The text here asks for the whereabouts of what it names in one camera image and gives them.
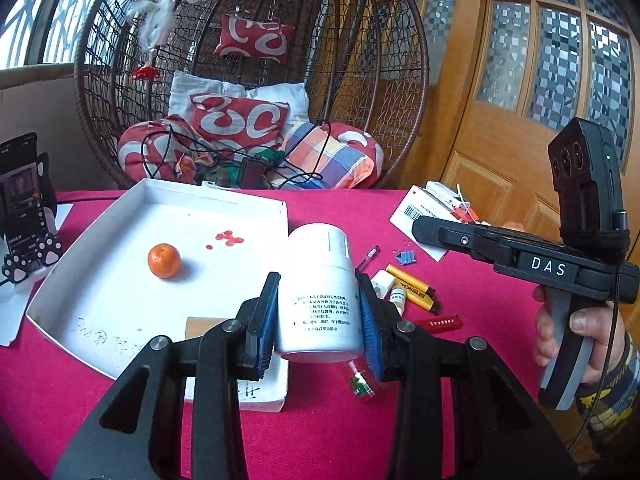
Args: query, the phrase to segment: human hand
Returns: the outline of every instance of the human hand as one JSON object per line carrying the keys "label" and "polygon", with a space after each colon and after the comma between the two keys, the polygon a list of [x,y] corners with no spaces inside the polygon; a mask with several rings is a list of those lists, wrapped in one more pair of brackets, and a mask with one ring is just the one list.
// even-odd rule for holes
{"label": "human hand", "polygon": [[[533,291],[533,299],[543,303],[545,301],[545,288],[537,286]],[[580,379],[580,382],[587,386],[592,386],[600,381],[602,367],[604,366],[607,346],[609,344],[609,332],[611,330],[611,319],[613,318],[613,307],[607,301],[606,307],[591,306],[580,309],[569,319],[569,327],[572,332],[585,337],[593,337],[594,344],[591,351],[591,358]],[[546,304],[540,307],[536,314],[536,328],[538,337],[533,349],[533,357],[540,366],[546,366],[548,362],[558,355],[560,346],[554,339],[554,322],[551,319]],[[622,354],[625,351],[625,324],[622,316],[618,313],[616,320],[616,335],[613,338],[611,348],[611,358],[607,371],[618,366]]]}

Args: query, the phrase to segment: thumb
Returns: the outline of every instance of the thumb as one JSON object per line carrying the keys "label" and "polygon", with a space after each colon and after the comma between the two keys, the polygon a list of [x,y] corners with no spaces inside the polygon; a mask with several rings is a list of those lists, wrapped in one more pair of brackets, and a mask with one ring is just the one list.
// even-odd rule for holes
{"label": "thumb", "polygon": [[610,308],[590,306],[571,314],[569,327],[577,335],[593,337],[598,343],[606,346],[609,343],[612,318]]}

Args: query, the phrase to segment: barcode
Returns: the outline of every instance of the barcode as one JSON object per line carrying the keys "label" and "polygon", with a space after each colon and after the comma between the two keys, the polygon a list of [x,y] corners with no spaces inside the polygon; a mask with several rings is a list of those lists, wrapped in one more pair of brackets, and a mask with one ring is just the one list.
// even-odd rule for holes
{"label": "barcode", "polygon": [[404,210],[404,214],[407,215],[411,220],[415,220],[422,216],[422,213],[412,205],[408,205],[406,207],[406,209]]}

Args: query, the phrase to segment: white pillow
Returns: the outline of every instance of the white pillow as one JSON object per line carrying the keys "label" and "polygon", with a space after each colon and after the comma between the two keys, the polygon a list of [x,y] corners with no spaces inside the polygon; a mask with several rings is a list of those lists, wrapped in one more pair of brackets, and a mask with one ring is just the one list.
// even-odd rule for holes
{"label": "white pillow", "polygon": [[190,120],[190,96],[203,92],[288,104],[289,113],[280,133],[282,136],[295,130],[296,120],[305,123],[309,121],[309,96],[306,94],[304,83],[280,83],[247,91],[242,85],[218,81],[217,79],[204,79],[179,70],[175,71],[174,81],[171,84],[169,115],[178,114],[183,119]]}

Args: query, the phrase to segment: rattan swing chair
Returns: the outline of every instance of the rattan swing chair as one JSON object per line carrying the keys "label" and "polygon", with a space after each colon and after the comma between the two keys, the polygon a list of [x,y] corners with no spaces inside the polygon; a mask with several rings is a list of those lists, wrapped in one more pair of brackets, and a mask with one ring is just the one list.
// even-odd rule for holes
{"label": "rattan swing chair", "polygon": [[[160,75],[150,82],[132,77],[145,61],[139,23],[126,19],[133,1],[95,1],[75,60],[82,129],[120,188],[135,182],[118,164],[118,138],[133,124],[165,117],[175,70],[248,89],[304,82],[311,121],[351,124],[380,143],[385,163],[375,187],[389,181],[411,148],[429,80],[427,43],[414,0],[176,0],[177,25],[158,47],[154,63]],[[220,17],[234,12],[294,25],[287,63],[212,56]]]}

